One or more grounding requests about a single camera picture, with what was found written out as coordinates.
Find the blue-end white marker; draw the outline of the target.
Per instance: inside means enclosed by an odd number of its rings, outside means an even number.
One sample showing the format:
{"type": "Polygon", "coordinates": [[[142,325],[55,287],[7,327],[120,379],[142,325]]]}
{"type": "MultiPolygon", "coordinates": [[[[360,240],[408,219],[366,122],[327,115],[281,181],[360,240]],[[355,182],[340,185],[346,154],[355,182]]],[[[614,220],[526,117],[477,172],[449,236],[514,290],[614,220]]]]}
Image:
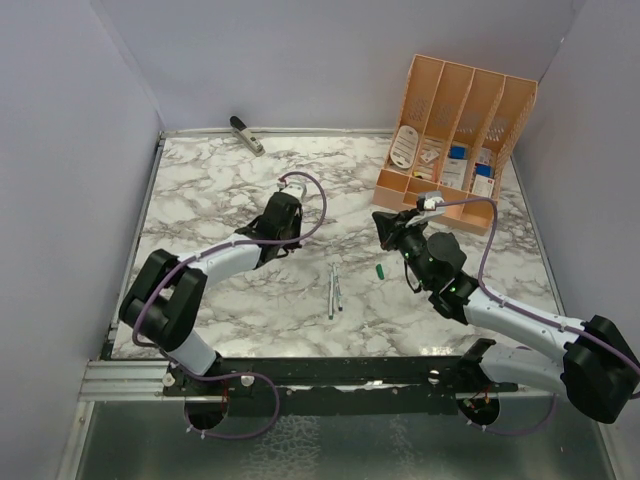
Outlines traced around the blue-end white marker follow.
{"type": "Polygon", "coordinates": [[[334,293],[334,308],[341,312],[343,310],[342,293],[339,281],[339,272],[336,264],[332,265],[332,280],[333,280],[333,293],[334,293]]]}

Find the green-end white marker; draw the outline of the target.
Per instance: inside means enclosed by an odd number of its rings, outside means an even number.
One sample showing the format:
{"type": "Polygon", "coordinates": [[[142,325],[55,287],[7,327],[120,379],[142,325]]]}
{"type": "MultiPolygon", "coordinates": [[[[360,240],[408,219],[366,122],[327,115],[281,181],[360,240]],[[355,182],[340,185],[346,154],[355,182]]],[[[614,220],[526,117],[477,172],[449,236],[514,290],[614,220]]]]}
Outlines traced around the green-end white marker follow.
{"type": "Polygon", "coordinates": [[[329,294],[328,294],[328,318],[333,320],[334,317],[334,270],[333,266],[329,268],[329,294]]]}

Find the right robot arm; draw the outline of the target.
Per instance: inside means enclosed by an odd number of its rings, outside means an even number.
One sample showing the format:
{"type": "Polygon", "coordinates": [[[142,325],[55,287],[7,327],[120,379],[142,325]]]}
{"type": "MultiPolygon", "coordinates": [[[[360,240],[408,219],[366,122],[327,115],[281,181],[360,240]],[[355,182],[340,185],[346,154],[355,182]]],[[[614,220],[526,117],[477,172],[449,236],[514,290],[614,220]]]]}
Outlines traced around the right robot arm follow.
{"type": "Polygon", "coordinates": [[[466,256],[451,233],[425,236],[429,213],[376,211],[381,247],[401,254],[407,283],[426,292],[444,318],[497,332],[527,347],[491,347],[459,367],[461,383],[481,391],[492,382],[519,383],[564,395],[582,414],[614,423],[639,397],[639,360],[615,323],[580,320],[516,302],[464,272],[466,256]]]}

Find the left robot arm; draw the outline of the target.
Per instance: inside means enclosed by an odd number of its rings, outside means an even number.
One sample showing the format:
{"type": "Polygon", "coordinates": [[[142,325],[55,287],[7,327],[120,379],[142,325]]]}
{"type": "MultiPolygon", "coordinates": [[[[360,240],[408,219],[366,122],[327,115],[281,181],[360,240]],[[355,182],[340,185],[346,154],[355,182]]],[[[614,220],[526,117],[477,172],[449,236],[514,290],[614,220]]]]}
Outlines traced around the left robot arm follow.
{"type": "Polygon", "coordinates": [[[146,310],[138,333],[153,346],[186,367],[186,382],[206,395],[220,385],[221,371],[214,364],[219,357],[194,330],[205,289],[248,272],[280,256],[279,245],[257,245],[257,240],[291,240],[300,236],[302,202],[298,187],[274,193],[261,215],[227,238],[235,245],[183,267],[165,285],[167,297],[157,296],[146,310]]]}

